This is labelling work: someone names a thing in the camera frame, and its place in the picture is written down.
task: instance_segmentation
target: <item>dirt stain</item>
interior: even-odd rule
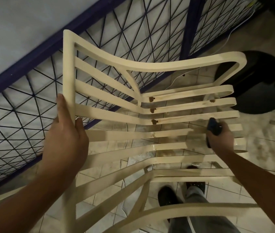
[[[156,125],[158,123],[158,120],[152,119],[151,122],[153,123],[153,125]]]
[[[155,112],[156,108],[151,108],[151,113],[153,114]]]

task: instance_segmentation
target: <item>white wall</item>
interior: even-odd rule
[[[0,0],[0,73],[98,0]]]

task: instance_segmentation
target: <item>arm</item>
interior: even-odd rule
[[[28,232],[61,196],[85,163],[89,139],[81,118],[71,121],[63,95],[57,98],[58,117],[46,134],[38,176],[0,204],[0,232]]]
[[[275,224],[275,175],[237,155],[233,150],[233,133],[226,123],[221,125],[219,136],[207,131],[212,149]]]

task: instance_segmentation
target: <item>foot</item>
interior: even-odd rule
[[[194,168],[198,168],[194,165],[190,165],[187,167],[187,169],[194,169]],[[202,190],[202,192],[204,193],[205,192],[205,182],[201,182],[201,181],[196,181],[196,182],[186,182],[186,186],[187,186],[187,189],[191,186],[196,186],[198,187],[200,190]]]
[[[174,193],[174,190],[172,190],[172,188],[169,186],[164,186],[159,190],[158,202],[160,207],[171,205],[171,204],[181,204],[178,201],[178,198]]]

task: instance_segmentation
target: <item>black round object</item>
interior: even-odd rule
[[[263,114],[275,110],[275,70],[271,68],[275,57],[255,50],[243,52],[247,58],[246,66],[223,85],[233,85],[236,97],[233,109],[247,114]],[[219,65],[215,80],[231,68],[235,62]]]

